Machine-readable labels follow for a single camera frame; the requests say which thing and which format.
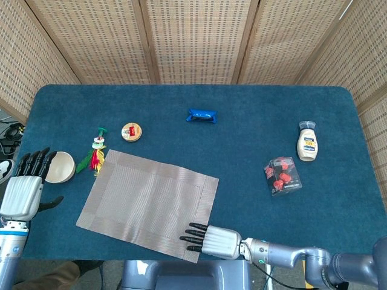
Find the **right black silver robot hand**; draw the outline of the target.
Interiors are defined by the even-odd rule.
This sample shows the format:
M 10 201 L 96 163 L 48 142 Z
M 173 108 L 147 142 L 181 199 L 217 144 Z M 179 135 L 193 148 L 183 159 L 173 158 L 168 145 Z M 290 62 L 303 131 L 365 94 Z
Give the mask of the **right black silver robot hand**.
M 188 243 L 188 251 L 204 253 L 220 259 L 235 260 L 241 254 L 241 235 L 233 230 L 191 222 L 191 229 L 179 239 Z

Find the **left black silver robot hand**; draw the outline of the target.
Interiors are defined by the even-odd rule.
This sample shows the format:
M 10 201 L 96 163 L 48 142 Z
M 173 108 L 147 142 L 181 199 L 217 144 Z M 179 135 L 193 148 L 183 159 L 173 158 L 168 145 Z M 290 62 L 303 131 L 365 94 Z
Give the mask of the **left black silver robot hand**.
M 42 151 L 25 154 L 16 166 L 15 174 L 9 179 L 1 204 L 1 217 L 7 221 L 28 222 L 38 212 L 58 206 L 64 199 L 42 203 L 41 196 L 46 177 L 56 151 L 48 147 Z

